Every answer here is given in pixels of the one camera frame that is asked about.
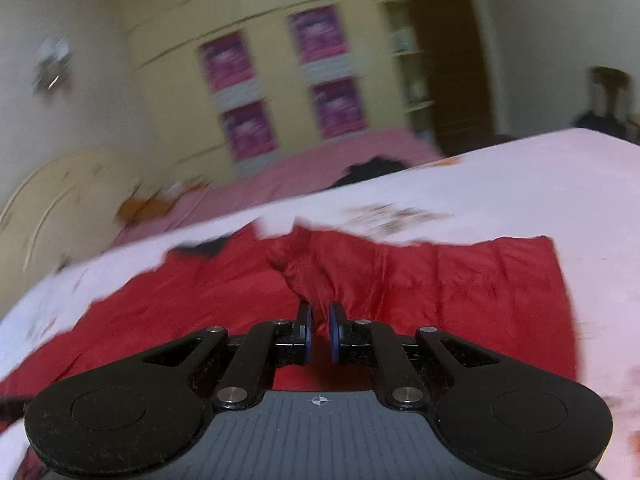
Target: pink bedsheet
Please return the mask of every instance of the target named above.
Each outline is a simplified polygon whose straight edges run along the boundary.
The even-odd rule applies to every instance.
[[[204,222],[252,206],[325,189],[345,175],[352,164],[376,155],[420,166],[442,158],[409,130],[385,130],[374,134],[328,142],[299,155],[274,163],[262,173],[226,186],[185,194],[166,216],[124,228],[112,248]]]

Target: white bedsheet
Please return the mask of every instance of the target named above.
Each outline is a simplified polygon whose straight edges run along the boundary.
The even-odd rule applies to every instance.
[[[355,211],[372,205],[391,205],[387,229]],[[439,216],[418,215],[398,229],[393,211],[405,208]],[[578,322],[580,380],[614,401],[614,436],[598,471],[611,480],[639,473],[631,439],[640,431],[640,148],[589,130],[518,140],[463,155],[452,166],[414,168],[259,206],[67,269],[36,286],[0,323],[0,378],[71,328],[92,300],[158,266],[168,248],[256,218],[264,235],[287,233],[298,218],[390,243],[551,236]],[[0,478],[11,478],[25,446],[21,426],[0,439]]]

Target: wooden door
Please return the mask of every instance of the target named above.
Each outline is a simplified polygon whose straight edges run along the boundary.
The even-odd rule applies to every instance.
[[[427,60],[436,140],[446,153],[486,145],[491,94],[471,0],[409,0],[408,12]]]

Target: bed headboard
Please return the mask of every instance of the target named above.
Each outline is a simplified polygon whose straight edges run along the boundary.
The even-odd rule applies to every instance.
[[[0,319],[64,262],[109,246],[135,179],[130,160],[94,149],[54,160],[20,184],[0,215]]]

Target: white wall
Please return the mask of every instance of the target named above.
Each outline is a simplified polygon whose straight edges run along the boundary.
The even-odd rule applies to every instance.
[[[72,89],[34,94],[36,51],[65,36]],[[155,157],[155,139],[110,0],[0,0],[0,208],[43,163],[86,146]]]
[[[504,115],[507,133],[570,126],[588,108],[590,66],[624,70],[640,84],[640,0],[474,2],[479,16],[490,17],[495,44],[488,57],[499,65],[492,81],[499,79],[497,115]]]

